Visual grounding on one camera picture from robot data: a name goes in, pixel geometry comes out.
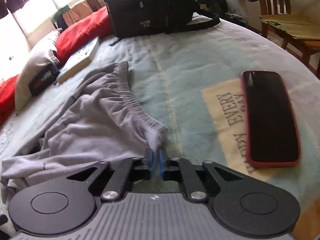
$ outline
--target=grey textured surface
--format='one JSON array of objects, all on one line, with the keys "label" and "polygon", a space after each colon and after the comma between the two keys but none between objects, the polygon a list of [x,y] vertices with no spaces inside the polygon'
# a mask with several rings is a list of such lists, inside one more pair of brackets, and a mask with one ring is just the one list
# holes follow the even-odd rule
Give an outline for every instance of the grey textured surface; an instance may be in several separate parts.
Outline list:
[{"label": "grey textured surface", "polygon": [[[43,237],[19,233],[12,240]],[[78,231],[51,240],[242,240],[223,228],[204,204],[191,203],[181,193],[128,193],[124,200],[101,206]],[[293,240],[289,235],[274,240]]]}]

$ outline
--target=phone screen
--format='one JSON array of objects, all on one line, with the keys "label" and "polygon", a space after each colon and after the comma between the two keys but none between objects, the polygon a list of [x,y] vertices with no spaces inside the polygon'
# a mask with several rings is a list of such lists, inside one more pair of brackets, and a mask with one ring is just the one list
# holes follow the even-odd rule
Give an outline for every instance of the phone screen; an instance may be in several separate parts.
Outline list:
[{"label": "phone screen", "polygon": [[299,158],[294,119],[281,77],[244,72],[250,157],[254,162],[294,162]]}]

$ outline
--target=black bag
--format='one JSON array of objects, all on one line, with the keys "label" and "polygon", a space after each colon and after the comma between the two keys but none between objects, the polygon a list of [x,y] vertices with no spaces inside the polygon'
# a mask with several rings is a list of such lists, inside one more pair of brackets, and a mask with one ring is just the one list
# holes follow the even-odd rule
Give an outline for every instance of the black bag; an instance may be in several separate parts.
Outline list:
[{"label": "black bag", "polygon": [[[105,0],[118,38],[156,33],[206,29],[220,22],[219,16],[200,8],[195,0]],[[212,20],[186,25],[194,12]]]}]

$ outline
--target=light blue bedspread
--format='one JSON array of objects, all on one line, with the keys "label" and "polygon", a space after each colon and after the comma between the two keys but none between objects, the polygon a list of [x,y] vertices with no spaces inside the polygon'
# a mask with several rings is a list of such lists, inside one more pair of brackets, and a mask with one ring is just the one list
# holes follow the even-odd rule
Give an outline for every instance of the light blue bedspread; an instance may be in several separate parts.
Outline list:
[{"label": "light blue bedspread", "polygon": [[[57,111],[89,71],[128,61],[133,95],[147,113],[170,130],[170,156],[183,156],[194,164],[213,160],[248,173],[291,192],[302,210],[320,196],[320,81],[295,57],[223,20],[208,30],[133,37],[110,47],[114,39],[109,37],[101,44],[93,62],[83,71],[47,89],[23,113],[7,121],[0,131],[1,160],[11,157]],[[252,69],[276,71],[285,81],[301,141],[301,161],[295,167],[256,170],[245,162],[238,78],[243,70]],[[233,119],[223,112],[224,99],[237,105]],[[172,190],[174,186],[151,183],[151,189]],[[137,188],[146,189],[146,185],[141,183]]]}]

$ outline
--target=grey sweatpants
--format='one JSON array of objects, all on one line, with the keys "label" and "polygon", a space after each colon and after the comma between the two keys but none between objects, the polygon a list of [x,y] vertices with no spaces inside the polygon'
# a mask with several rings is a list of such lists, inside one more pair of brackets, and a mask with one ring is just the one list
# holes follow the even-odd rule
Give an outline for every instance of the grey sweatpants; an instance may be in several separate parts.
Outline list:
[{"label": "grey sweatpants", "polygon": [[90,72],[60,111],[14,157],[2,162],[3,203],[25,187],[108,160],[116,166],[156,151],[167,128],[131,95],[128,63]]}]

